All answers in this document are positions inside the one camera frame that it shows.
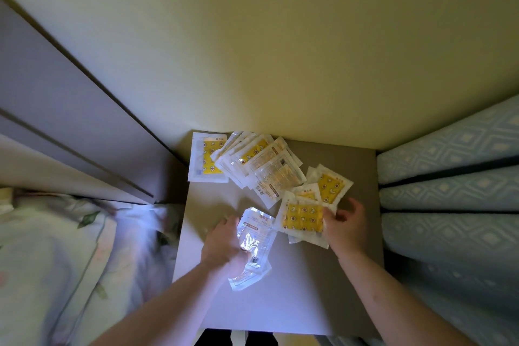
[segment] wall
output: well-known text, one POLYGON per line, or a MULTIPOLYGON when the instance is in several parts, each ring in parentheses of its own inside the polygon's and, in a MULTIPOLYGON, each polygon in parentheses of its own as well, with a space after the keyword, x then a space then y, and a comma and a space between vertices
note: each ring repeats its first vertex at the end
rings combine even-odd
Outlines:
POLYGON ((516 94, 519 0, 14 0, 167 145, 387 149, 516 94))
POLYGON ((43 153, 0 134, 0 185, 146 204, 43 153))

